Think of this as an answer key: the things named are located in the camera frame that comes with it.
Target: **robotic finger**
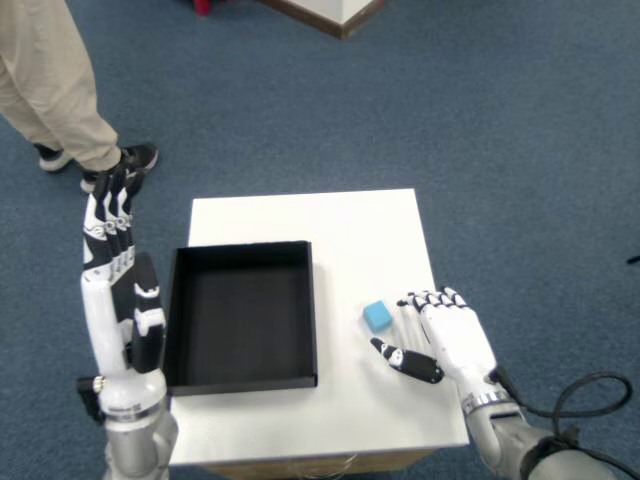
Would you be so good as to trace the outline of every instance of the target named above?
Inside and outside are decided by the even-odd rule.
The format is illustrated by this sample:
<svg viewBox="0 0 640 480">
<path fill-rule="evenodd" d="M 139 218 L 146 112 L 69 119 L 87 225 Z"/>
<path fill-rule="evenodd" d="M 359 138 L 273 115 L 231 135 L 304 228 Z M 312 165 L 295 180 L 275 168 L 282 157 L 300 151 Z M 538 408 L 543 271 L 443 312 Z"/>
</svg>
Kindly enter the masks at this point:
<svg viewBox="0 0 640 480">
<path fill-rule="evenodd" d="M 377 337 L 373 337 L 370 342 L 394 370 L 423 382 L 434 384 L 444 378 L 444 372 L 438 363 L 427 355 L 388 345 Z"/>
</svg>

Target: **black box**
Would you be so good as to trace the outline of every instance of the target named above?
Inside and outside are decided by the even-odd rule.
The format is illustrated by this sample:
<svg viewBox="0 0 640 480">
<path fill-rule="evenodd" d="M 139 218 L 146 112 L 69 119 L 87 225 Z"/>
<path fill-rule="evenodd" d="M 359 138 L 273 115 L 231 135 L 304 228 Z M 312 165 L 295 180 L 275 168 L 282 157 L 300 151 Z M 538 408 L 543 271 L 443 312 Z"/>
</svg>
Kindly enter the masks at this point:
<svg viewBox="0 0 640 480">
<path fill-rule="evenodd" d="M 311 244 L 178 249 L 163 370 L 172 395 L 315 387 Z"/>
</svg>

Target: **wooden baseboard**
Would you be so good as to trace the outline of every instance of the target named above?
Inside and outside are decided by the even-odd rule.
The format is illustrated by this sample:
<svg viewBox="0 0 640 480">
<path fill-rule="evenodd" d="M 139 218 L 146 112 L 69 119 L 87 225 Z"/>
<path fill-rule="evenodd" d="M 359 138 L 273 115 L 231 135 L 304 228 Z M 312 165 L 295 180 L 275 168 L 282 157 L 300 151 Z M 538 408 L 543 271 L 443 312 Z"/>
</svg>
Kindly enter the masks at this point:
<svg viewBox="0 0 640 480">
<path fill-rule="evenodd" d="M 377 13 L 384 5 L 384 0 L 372 0 L 369 4 L 356 13 L 345 23 L 337 23 L 304 7 L 295 5 L 287 0 L 258 0 L 271 8 L 278 10 L 296 20 L 317 28 L 318 30 L 333 35 L 339 39 L 349 37 L 371 16 Z"/>
</svg>

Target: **shoe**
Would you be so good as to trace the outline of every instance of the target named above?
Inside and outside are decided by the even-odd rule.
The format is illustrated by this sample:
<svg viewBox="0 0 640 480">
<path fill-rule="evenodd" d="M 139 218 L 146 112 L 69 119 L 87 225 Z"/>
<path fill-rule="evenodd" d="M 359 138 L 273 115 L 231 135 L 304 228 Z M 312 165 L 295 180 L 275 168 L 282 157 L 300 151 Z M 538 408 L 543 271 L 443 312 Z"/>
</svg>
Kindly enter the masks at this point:
<svg viewBox="0 0 640 480">
<path fill-rule="evenodd" d="M 122 151 L 120 162 L 107 170 L 107 172 L 111 173 L 118 165 L 124 165 L 127 167 L 127 175 L 131 175 L 136 170 L 142 170 L 144 173 L 147 173 L 158 162 L 158 147 L 151 143 L 124 147 L 120 150 Z M 101 173 L 102 172 L 95 170 L 82 169 L 82 181 L 80 182 L 80 188 L 82 188 L 86 193 L 93 192 L 96 179 Z"/>
<path fill-rule="evenodd" d="M 40 154 L 40 168 L 45 172 L 58 173 L 73 160 L 64 150 L 51 150 L 39 143 L 34 143 L 33 146 Z"/>
</svg>

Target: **blue cube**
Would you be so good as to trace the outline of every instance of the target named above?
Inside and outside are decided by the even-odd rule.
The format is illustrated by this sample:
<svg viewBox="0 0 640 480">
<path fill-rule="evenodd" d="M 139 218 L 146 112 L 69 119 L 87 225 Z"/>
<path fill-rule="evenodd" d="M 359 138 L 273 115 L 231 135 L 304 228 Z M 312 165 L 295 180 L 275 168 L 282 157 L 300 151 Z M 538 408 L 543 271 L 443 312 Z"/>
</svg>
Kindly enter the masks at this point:
<svg viewBox="0 0 640 480">
<path fill-rule="evenodd" d="M 391 325 L 391 314 L 382 301 L 366 306 L 364 308 L 364 319 L 373 333 L 384 330 Z"/>
</svg>

